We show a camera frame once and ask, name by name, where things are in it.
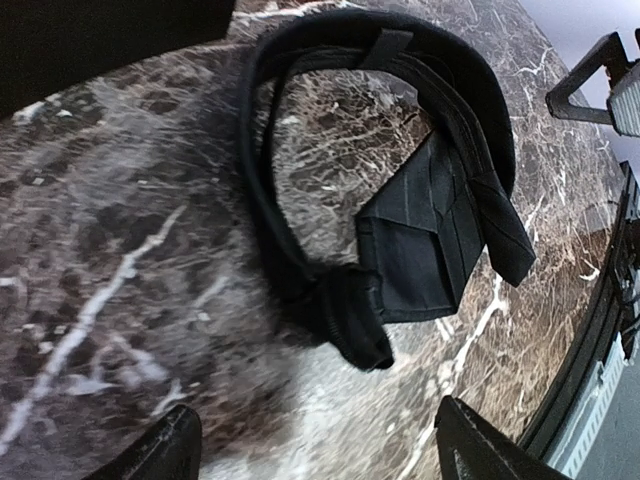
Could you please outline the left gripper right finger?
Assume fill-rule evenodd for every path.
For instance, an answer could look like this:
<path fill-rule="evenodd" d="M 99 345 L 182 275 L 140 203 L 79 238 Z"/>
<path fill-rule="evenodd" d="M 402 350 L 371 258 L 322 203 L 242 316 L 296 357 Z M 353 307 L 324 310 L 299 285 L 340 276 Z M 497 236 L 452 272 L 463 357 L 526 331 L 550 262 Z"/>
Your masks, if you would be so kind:
<path fill-rule="evenodd" d="M 434 421 L 444 479 L 573 479 L 575 396 L 546 394 L 518 444 L 463 400 L 442 398 Z"/>

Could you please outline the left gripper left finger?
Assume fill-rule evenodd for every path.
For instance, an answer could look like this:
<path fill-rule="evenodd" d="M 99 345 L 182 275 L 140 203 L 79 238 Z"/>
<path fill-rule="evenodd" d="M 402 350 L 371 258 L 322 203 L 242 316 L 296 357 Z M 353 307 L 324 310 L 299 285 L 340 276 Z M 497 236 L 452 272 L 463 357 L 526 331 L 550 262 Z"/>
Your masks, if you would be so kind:
<path fill-rule="evenodd" d="M 197 480 L 202 424 L 184 404 L 173 407 L 116 458 L 87 480 Z"/>

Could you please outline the black necktie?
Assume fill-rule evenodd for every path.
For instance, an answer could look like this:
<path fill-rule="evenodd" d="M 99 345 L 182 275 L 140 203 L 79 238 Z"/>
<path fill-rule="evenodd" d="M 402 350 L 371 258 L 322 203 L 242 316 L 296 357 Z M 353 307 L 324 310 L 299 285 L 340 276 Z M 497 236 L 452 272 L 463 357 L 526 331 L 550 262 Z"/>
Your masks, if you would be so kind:
<path fill-rule="evenodd" d="M 355 218 L 355 263 L 322 265 L 304 253 L 275 192 L 273 126 L 252 128 L 255 90 L 312 70 L 388 73 L 416 89 L 435 129 Z M 511 285 L 535 261 L 511 195 L 515 148 L 500 85 L 458 36 L 400 13 L 333 10 L 292 21 L 259 41 L 239 85 L 238 168 L 264 272 L 302 325 L 352 366 L 387 369 L 385 326 L 458 311 L 482 252 Z"/>

